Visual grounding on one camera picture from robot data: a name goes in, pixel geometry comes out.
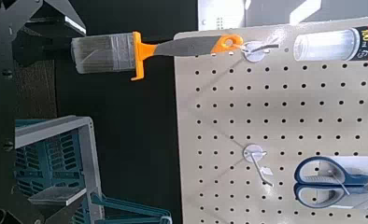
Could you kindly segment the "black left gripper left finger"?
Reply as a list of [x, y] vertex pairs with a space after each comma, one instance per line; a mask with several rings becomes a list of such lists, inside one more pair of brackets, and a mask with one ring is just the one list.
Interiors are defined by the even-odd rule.
[[70, 224], [82, 205], [85, 188], [49, 187], [28, 198], [44, 217], [43, 224]]

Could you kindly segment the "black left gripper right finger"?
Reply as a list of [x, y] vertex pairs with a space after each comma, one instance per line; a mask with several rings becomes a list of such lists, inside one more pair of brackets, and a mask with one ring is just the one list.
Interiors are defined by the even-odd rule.
[[25, 27], [40, 35], [85, 35], [86, 26], [69, 0], [40, 0]]

